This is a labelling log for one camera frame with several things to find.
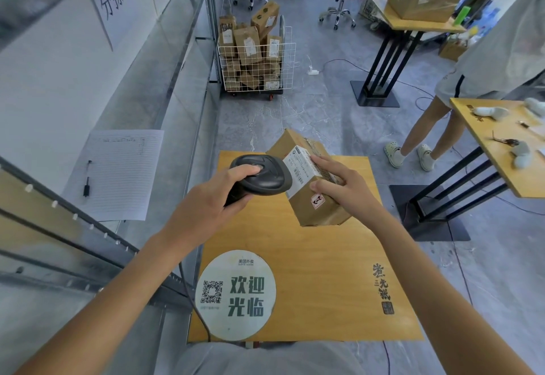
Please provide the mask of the person's left hand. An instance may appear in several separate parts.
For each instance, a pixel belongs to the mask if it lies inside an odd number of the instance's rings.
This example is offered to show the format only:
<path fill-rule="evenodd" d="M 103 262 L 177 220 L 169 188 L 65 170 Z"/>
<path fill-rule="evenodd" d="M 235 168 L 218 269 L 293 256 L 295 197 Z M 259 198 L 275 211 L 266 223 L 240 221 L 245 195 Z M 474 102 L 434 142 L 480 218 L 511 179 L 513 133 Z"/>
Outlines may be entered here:
<path fill-rule="evenodd" d="M 207 182 L 194 186 L 174 210 L 160 237 L 180 255 L 205 243 L 252 199 L 251 194 L 224 207 L 229 191 L 240 180 L 224 180 L 224 169 Z"/>

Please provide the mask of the labelled cardboard parcel box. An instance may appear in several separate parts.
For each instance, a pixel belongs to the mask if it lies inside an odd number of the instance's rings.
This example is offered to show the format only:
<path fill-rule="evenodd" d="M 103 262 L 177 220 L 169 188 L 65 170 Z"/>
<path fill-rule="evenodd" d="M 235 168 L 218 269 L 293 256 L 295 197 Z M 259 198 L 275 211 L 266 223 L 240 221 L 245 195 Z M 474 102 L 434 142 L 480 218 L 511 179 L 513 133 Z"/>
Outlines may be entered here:
<path fill-rule="evenodd" d="M 323 144 L 285 129 L 267 154 L 281 159 L 292 176 L 292 185 L 285 194 L 301 226 L 336 226 L 351 218 L 334 199 L 310 188 L 310 184 L 319 179 L 340 184 L 339 177 L 311 160 L 312 155 L 330 157 Z"/>

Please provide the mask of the black barcode scanner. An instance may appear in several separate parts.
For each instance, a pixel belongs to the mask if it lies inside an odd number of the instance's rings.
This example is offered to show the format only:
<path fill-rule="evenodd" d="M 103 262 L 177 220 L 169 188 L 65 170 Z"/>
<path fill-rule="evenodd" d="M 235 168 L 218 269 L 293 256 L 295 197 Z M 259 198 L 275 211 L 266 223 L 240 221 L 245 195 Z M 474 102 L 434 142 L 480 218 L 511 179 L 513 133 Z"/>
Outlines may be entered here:
<path fill-rule="evenodd" d="M 245 154 L 235 158 L 230 168 L 240 165 L 254 165 L 259 173 L 237 181 L 228 193 L 224 207 L 244 198 L 247 194 L 274 196 L 288 191 L 292 184 L 292 175 L 282 159 L 267 154 Z"/>

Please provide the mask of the person's right forearm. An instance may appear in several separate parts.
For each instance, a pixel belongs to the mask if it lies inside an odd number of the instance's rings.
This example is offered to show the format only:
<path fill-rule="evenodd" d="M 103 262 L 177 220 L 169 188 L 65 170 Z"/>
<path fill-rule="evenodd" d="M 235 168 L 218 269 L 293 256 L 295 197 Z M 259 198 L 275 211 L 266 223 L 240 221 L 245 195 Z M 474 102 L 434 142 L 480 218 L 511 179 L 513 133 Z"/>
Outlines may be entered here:
<path fill-rule="evenodd" d="M 380 241 L 447 375 L 535 375 L 385 208 L 357 218 Z"/>

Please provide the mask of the person's left forearm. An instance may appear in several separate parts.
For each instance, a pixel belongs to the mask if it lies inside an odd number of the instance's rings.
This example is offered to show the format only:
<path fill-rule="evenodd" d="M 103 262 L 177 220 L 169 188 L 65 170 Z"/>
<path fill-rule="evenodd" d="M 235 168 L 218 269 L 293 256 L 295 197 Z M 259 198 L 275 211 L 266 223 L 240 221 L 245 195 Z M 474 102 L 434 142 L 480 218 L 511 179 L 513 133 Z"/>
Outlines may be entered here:
<path fill-rule="evenodd" d="M 174 266 L 211 233 L 160 232 L 13 375 L 100 375 Z"/>

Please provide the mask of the round white table sticker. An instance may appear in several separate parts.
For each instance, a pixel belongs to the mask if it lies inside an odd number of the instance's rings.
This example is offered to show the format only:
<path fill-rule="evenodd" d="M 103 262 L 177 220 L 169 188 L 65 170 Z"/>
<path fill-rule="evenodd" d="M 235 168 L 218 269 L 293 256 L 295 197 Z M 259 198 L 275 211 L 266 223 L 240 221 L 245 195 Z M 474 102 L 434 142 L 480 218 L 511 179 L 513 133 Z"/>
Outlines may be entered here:
<path fill-rule="evenodd" d="M 196 286 L 196 307 L 210 334 L 225 341 L 254 336 L 276 303 L 272 269 L 259 255 L 231 250 L 213 259 Z"/>

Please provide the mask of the lined paper sheet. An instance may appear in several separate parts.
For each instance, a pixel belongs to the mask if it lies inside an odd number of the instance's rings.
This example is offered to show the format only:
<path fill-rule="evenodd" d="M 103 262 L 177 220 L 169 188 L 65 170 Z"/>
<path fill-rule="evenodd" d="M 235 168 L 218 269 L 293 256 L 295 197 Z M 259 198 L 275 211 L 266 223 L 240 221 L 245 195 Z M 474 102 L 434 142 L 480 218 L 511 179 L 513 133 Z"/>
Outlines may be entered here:
<path fill-rule="evenodd" d="M 146 220 L 163 130 L 94 130 L 74 166 L 63 197 L 99 222 Z M 85 166 L 91 194 L 83 197 Z"/>

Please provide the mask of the pile of cardboard parcels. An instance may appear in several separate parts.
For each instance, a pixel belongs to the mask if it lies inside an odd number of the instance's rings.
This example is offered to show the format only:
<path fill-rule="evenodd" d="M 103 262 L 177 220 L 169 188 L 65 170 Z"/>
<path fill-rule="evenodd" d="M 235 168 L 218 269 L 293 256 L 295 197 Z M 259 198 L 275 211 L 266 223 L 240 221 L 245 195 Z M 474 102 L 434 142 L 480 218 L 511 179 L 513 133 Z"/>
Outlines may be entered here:
<path fill-rule="evenodd" d="M 231 14 L 219 17 L 217 51 L 226 92 L 270 91 L 273 97 L 283 89 L 284 36 L 272 34 L 280 18 L 280 6 L 274 1 L 249 23 L 238 23 Z"/>

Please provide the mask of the wooden table with black legs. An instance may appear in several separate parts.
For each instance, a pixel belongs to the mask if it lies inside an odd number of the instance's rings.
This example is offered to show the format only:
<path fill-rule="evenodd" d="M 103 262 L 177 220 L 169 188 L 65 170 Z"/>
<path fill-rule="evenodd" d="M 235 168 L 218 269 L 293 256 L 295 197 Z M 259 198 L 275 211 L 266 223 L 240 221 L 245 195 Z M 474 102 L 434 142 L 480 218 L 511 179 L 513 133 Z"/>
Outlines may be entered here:
<path fill-rule="evenodd" d="M 433 22 L 429 20 L 405 20 L 390 7 L 387 0 L 370 0 L 390 31 L 387 33 L 364 81 L 351 81 L 351 89 L 360 107 L 399 108 L 393 92 L 402 71 L 426 32 L 465 32 L 453 19 Z"/>
<path fill-rule="evenodd" d="M 545 199 L 545 139 L 532 130 L 543 119 L 522 101 L 454 98 L 451 103 L 477 142 L 476 149 L 430 185 L 389 186 L 402 223 L 417 242 L 469 241 L 458 217 L 506 190 L 518 198 Z M 495 121 L 473 115 L 476 107 L 503 107 L 510 114 Z M 531 164 L 515 169 L 512 147 L 493 141 L 492 131 L 498 138 L 527 142 Z"/>

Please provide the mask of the person's grey shirt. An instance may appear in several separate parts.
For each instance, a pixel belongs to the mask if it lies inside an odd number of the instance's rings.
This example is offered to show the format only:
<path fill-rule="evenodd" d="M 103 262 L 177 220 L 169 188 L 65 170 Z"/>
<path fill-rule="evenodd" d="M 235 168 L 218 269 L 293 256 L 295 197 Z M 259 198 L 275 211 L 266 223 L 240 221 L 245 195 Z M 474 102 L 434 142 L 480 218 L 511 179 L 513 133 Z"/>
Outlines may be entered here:
<path fill-rule="evenodd" d="M 173 375 L 366 375 L 344 342 L 197 343 L 186 348 Z"/>

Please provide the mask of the white controller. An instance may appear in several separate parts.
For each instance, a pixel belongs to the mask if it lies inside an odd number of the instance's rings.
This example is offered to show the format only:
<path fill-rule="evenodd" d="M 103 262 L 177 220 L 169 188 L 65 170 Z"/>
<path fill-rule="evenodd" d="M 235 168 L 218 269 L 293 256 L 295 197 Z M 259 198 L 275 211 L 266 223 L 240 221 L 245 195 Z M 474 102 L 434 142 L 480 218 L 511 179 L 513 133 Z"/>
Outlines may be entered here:
<path fill-rule="evenodd" d="M 533 97 L 527 97 L 524 101 L 524 106 L 530 112 L 540 118 L 545 118 L 545 101 L 539 101 Z"/>
<path fill-rule="evenodd" d="M 515 169 L 525 169 L 532 162 L 532 151 L 525 141 L 518 141 L 518 143 L 512 147 L 510 153 L 513 156 L 513 166 Z"/>
<path fill-rule="evenodd" d="M 503 107 L 476 107 L 472 112 L 475 116 L 489 117 L 495 121 L 502 121 L 510 114 L 510 111 Z"/>

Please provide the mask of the small cardboard box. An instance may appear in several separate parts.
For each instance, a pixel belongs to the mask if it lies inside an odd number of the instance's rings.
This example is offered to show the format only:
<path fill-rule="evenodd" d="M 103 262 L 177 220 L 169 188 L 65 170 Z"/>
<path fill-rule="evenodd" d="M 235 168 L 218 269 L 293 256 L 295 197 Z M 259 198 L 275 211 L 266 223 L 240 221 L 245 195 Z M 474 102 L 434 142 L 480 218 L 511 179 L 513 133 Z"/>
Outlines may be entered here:
<path fill-rule="evenodd" d="M 467 41 L 459 41 L 457 39 L 446 39 L 440 46 L 438 56 L 443 59 L 448 59 L 458 62 L 461 55 L 468 49 Z"/>

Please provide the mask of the dark bunch of keys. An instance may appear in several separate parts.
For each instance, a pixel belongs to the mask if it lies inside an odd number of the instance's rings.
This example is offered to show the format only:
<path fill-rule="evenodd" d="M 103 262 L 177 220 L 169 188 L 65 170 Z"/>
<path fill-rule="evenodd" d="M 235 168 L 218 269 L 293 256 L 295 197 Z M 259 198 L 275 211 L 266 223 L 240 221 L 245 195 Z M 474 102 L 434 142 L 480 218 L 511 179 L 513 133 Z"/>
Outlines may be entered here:
<path fill-rule="evenodd" d="M 512 148 L 515 146 L 518 146 L 521 143 L 519 140 L 513 139 L 513 138 L 508 138 L 508 139 L 498 138 L 495 136 L 494 131 L 492 131 L 492 140 L 498 143 L 506 144 Z"/>

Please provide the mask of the grey metal shelf rack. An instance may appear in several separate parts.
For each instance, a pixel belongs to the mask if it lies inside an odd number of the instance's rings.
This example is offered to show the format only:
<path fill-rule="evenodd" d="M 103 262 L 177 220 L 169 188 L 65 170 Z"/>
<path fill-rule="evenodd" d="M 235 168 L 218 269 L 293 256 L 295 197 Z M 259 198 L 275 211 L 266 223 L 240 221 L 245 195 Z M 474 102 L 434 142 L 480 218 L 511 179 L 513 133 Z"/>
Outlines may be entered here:
<path fill-rule="evenodd" d="M 0 205 L 1 230 L 15 227 L 0 253 L 90 281 L 109 282 L 172 213 L 200 177 L 208 178 L 217 132 L 219 0 L 169 0 L 146 40 L 134 23 L 111 48 L 91 0 L 12 0 L 0 5 L 0 176 L 11 173 L 22 208 Z M 121 235 L 76 203 L 99 131 L 164 131 L 146 220 L 120 220 Z"/>

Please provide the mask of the white wall sign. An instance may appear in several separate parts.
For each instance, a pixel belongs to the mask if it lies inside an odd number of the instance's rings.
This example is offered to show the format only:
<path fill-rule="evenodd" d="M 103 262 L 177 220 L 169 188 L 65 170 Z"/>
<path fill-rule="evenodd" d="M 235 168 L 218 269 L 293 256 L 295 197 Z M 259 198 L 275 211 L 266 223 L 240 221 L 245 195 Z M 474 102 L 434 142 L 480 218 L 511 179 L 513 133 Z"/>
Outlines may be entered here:
<path fill-rule="evenodd" d="M 128 46 L 141 46 L 155 25 L 153 0 L 92 1 L 113 52 Z"/>

